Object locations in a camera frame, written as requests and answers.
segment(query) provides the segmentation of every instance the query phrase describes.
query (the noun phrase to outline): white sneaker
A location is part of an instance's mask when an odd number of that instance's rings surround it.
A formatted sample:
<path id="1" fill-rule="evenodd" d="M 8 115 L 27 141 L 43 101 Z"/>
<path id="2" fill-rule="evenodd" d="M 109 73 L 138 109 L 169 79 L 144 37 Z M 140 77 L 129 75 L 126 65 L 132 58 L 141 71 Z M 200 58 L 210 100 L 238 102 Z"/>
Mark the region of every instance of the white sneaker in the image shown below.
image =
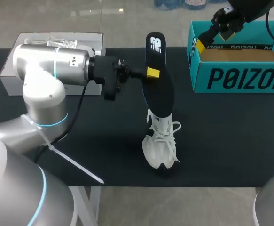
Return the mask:
<path id="1" fill-rule="evenodd" d="M 150 126 L 150 135 L 146 135 L 142 148 L 148 163 L 155 169 L 164 166 L 169 169 L 175 161 L 176 148 L 173 134 L 181 129 L 179 122 L 172 121 L 172 114 L 167 118 L 156 117 L 151 110 L 147 113 L 147 124 Z"/>

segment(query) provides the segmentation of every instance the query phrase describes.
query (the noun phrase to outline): black tabletop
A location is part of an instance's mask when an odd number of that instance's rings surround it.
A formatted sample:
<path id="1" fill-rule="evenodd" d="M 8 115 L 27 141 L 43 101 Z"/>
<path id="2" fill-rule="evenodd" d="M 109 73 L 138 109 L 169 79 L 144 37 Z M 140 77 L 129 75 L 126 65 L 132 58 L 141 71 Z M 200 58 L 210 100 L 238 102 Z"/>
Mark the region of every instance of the black tabletop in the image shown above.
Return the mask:
<path id="1" fill-rule="evenodd" d="M 8 52 L 0 49 L 0 70 Z M 134 66 L 145 60 L 144 48 L 108 48 L 106 54 Z M 180 164 L 171 171 L 152 170 L 143 155 L 147 106 L 138 80 L 130 79 L 115 102 L 86 96 L 73 131 L 56 147 L 106 186 L 263 186 L 274 175 L 274 94 L 194 93 L 184 47 L 167 49 L 167 68 L 175 86 L 173 120 L 182 124 L 175 134 Z M 70 117 L 78 101 L 67 97 Z M 22 97 L 9 97 L 0 81 L 0 122 L 23 113 Z M 53 152 L 39 164 L 69 186 L 99 185 Z"/>

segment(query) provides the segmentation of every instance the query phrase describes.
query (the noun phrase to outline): new balance logo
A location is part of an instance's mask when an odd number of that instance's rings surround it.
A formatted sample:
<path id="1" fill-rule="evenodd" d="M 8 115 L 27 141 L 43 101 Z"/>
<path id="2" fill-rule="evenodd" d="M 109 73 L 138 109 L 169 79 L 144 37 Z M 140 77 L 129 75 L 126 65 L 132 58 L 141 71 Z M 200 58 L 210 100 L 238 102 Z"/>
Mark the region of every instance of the new balance logo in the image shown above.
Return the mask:
<path id="1" fill-rule="evenodd" d="M 151 37 L 150 38 L 150 48 L 155 50 L 158 53 L 162 53 L 161 52 L 161 40 L 159 38 L 155 38 L 155 37 Z"/>

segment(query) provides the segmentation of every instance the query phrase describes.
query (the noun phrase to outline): shoe insole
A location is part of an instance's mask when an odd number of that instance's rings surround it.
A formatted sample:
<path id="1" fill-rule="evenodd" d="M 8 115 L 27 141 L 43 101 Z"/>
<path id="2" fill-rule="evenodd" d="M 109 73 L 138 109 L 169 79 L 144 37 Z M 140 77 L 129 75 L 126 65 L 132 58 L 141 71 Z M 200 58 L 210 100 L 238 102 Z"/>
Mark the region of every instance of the shoe insole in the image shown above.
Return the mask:
<path id="1" fill-rule="evenodd" d="M 159 70 L 159 79 L 144 79 L 143 94 L 152 113 L 166 118 L 172 113 L 174 87 L 166 69 L 166 40 L 159 32 L 152 32 L 146 37 L 146 66 Z"/>

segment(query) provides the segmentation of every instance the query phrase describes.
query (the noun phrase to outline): tiled floor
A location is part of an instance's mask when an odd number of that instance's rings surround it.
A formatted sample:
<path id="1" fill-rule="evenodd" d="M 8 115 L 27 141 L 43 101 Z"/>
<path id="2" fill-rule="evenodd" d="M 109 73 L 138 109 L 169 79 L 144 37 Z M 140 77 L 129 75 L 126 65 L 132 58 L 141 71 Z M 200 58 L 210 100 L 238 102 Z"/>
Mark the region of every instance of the tiled floor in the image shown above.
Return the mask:
<path id="1" fill-rule="evenodd" d="M 159 31 L 168 46 L 186 46 L 190 21 L 211 20 L 226 5 L 164 12 L 153 0 L 0 0 L 0 48 L 11 47 L 20 32 L 44 31 L 103 32 L 107 47 L 143 47 L 146 35 Z"/>
<path id="2" fill-rule="evenodd" d="M 149 32 L 167 46 L 186 46 L 191 20 L 210 20 L 222 4 L 205 10 L 162 12 L 153 0 L 0 0 L 0 48 L 20 32 L 103 32 L 107 47 L 143 47 Z M 271 12 L 274 19 L 274 8 Z M 100 226 L 253 226 L 254 188 L 111 188 L 102 190 Z"/>
<path id="3" fill-rule="evenodd" d="M 255 226 L 253 188 L 102 189 L 99 226 Z"/>

